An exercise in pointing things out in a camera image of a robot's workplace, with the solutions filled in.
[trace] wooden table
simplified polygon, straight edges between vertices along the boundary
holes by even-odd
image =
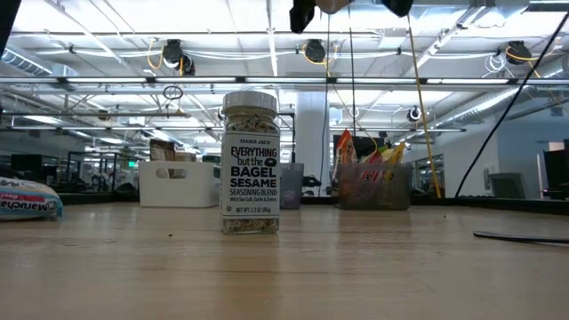
[[[569,219],[467,208],[283,212],[224,236],[216,209],[69,206],[0,223],[1,319],[567,319]]]

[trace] everything but the bagel sesame seasoning blend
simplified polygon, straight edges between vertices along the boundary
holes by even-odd
[[[280,214],[280,130],[275,97],[232,92],[223,99],[221,230],[276,233]]]

